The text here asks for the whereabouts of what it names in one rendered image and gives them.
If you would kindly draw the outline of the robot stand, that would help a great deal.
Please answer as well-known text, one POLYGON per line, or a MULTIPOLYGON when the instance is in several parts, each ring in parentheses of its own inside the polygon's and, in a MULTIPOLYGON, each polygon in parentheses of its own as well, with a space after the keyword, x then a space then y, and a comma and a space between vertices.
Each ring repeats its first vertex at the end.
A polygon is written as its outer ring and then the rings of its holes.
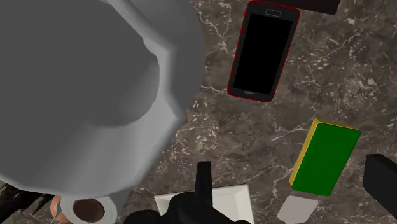
POLYGON ((335 15, 341 0, 266 0, 271 3, 303 10, 335 15))

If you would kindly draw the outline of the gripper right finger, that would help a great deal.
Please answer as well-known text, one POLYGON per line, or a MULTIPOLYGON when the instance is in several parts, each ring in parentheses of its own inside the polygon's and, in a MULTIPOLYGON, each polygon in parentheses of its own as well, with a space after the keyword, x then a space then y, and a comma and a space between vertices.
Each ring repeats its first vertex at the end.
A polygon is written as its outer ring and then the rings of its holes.
POLYGON ((397 164, 382 154, 365 158, 363 188, 397 219, 397 164))

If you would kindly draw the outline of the white toilet paper roll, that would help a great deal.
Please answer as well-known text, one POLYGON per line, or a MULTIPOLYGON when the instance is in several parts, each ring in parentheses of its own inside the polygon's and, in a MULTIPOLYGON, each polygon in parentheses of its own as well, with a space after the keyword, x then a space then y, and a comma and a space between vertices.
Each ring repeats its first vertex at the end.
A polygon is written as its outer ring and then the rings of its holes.
POLYGON ((62 197, 60 208, 72 224, 115 224, 119 210, 110 197, 80 200, 62 197))

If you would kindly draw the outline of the orange round object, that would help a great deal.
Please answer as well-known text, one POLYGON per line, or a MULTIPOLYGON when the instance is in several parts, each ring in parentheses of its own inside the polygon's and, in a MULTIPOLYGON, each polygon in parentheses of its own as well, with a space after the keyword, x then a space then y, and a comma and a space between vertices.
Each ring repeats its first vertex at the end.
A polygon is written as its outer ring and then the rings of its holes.
POLYGON ((53 220, 51 223, 54 223, 55 221, 60 222, 60 223, 68 223, 69 220, 66 218, 64 213, 62 212, 61 206, 60 206, 60 201, 61 197, 56 195, 51 201, 50 204, 50 212, 53 216, 53 220))

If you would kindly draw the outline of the white square dish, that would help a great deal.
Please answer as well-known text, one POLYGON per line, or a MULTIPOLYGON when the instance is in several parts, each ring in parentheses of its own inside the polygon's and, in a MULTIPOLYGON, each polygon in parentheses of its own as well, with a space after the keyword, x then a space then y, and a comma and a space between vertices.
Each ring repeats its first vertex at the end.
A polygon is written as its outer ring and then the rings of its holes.
POLYGON ((231 220, 246 220, 254 224, 247 184, 213 188, 212 199, 213 207, 231 220))

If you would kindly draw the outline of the black phone with red edge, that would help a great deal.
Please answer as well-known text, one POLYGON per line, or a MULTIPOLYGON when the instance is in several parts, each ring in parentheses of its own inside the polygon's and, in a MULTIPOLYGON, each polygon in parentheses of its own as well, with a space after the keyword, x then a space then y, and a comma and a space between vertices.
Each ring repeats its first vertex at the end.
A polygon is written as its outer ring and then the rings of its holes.
POLYGON ((300 11, 294 7, 248 2, 228 82, 229 95, 272 101, 299 18, 300 11))

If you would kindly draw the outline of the green and yellow sponge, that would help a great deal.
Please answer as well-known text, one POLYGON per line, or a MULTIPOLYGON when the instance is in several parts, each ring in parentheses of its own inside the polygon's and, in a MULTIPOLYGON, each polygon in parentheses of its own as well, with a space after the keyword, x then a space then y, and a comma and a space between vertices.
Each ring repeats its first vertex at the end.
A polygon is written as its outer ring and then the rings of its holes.
POLYGON ((314 119, 289 178, 292 189, 331 195, 360 135, 352 125, 314 119))

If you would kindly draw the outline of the large grey vase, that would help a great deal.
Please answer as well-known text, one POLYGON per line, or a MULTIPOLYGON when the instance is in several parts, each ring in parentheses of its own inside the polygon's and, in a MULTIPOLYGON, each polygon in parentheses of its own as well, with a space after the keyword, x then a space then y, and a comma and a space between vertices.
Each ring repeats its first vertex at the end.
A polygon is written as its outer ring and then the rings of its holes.
POLYGON ((138 185, 204 73, 189 0, 0 0, 0 180, 74 199, 138 185))

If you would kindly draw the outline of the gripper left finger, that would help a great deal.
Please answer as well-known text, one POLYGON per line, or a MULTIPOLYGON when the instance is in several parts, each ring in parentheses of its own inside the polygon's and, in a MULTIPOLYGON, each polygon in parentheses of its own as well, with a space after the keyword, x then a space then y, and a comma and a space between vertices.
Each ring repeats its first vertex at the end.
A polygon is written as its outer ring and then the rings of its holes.
POLYGON ((146 209, 129 214, 123 224, 250 224, 246 220, 232 221, 213 208, 210 161, 197 164, 195 189, 171 198, 165 214, 146 209))

